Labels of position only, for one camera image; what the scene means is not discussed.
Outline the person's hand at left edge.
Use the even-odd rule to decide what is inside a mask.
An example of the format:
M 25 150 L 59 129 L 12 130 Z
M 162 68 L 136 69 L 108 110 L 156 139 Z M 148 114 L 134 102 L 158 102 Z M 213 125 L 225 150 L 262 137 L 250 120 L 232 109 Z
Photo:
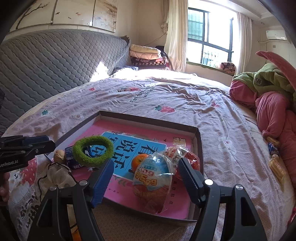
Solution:
M 0 177 L 0 195 L 1 195 L 1 205 L 4 205 L 8 202 L 10 194 L 9 194 L 9 178 L 10 173 L 1 173 Z

